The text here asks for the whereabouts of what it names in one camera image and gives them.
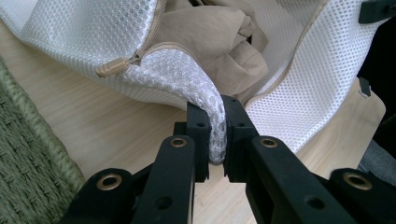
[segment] mounting hole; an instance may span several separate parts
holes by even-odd
[[[122,178],[120,175],[104,175],[98,180],[98,182],[96,183],[96,187],[100,190],[112,190],[116,189],[120,185],[121,181]]]
[[[369,190],[373,188],[372,183],[361,175],[347,172],[344,173],[343,178],[348,185],[356,189]]]
[[[304,201],[312,208],[323,209],[325,207],[324,202],[314,195],[307,195]]]
[[[161,197],[155,201],[155,206],[158,210],[165,210],[172,206],[172,199],[170,197]]]
[[[275,141],[271,138],[263,138],[261,140],[261,143],[265,147],[277,147],[277,141]]]
[[[184,138],[174,138],[171,140],[172,147],[184,147],[187,145],[187,140]]]

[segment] woven placemat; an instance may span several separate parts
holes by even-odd
[[[54,223],[84,180],[0,56],[0,223]]]

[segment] wooden table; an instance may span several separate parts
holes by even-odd
[[[154,161],[174,122],[186,119],[180,109],[134,101],[73,72],[23,45],[1,21],[0,55],[86,178],[109,167],[139,171]],[[298,152],[312,172],[328,177],[359,164],[385,107],[358,89],[355,83],[332,121]],[[194,223],[255,223],[245,185],[210,166],[210,179],[196,184]]]

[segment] black metal bracket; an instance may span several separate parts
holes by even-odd
[[[374,23],[394,16],[396,16],[396,0],[369,0],[361,3],[359,23]]]
[[[259,136],[242,105],[223,96],[230,182],[247,183],[258,223],[396,223],[396,191],[374,176],[336,170],[311,174],[279,139]],[[188,105],[153,164],[131,175],[107,169],[92,176],[59,223],[192,223],[194,182],[208,177],[210,125]]]

